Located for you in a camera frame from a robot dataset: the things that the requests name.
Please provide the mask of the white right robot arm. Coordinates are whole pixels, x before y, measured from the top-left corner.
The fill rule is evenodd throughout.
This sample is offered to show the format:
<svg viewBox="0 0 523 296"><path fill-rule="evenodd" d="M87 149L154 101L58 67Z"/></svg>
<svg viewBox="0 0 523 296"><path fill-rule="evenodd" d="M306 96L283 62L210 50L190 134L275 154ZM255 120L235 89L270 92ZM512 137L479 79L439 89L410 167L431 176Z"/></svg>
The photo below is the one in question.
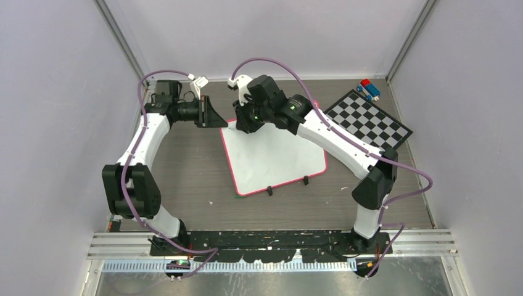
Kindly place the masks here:
<svg viewBox="0 0 523 296"><path fill-rule="evenodd" d="M398 159L397 152L364 144L328 121L325 114L302 95L286 97L279 92L276 100L277 105L269 101L257 104L253 100L235 100L237 128L252 134L271 125L316 144L342 162L360 180L352 191L357 204L352 245L358 252L368 253L377 244L382 207L397 178L397 167L393 164Z"/></svg>

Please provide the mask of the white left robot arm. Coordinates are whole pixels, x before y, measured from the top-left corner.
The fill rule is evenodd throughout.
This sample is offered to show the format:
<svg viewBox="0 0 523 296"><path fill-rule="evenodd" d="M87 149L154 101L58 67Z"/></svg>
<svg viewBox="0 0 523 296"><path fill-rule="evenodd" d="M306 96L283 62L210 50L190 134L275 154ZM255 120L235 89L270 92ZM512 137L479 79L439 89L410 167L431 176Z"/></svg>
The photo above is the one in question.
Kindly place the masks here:
<svg viewBox="0 0 523 296"><path fill-rule="evenodd" d="M174 255L184 254L189 236L184 223L163 206L161 193L152 175L152 164L159 146L174 123L191 121L198 128L224 128L228 124L212 107L210 98L201 93L208 79L201 76L190 83L191 101L181 97L182 84L176 80L158 80L151 92L151 102L127 151L114 164L102 169L102 181L111 214L142 221L162 239Z"/></svg>

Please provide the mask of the pink-framed whiteboard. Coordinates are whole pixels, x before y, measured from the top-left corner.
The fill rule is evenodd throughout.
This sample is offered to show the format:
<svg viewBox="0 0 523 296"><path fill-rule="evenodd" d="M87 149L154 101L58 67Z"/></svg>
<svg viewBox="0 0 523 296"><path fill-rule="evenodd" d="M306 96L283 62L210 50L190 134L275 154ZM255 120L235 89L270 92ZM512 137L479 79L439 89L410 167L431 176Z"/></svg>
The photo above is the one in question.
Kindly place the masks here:
<svg viewBox="0 0 523 296"><path fill-rule="evenodd" d="M220 130L236 194L245 197L321 175L326 152L306 139L267 123L254 133L237 129L236 119Z"/></svg>

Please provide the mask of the black white chessboard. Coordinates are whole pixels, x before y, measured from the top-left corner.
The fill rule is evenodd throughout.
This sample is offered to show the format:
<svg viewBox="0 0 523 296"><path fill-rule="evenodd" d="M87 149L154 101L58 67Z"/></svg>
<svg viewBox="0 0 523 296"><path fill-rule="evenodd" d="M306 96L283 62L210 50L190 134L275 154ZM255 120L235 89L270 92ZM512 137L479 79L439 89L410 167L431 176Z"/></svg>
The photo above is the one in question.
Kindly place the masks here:
<svg viewBox="0 0 523 296"><path fill-rule="evenodd" d="M413 131L402 122L351 90L324 113L363 142L381 150L397 150Z"/></svg>

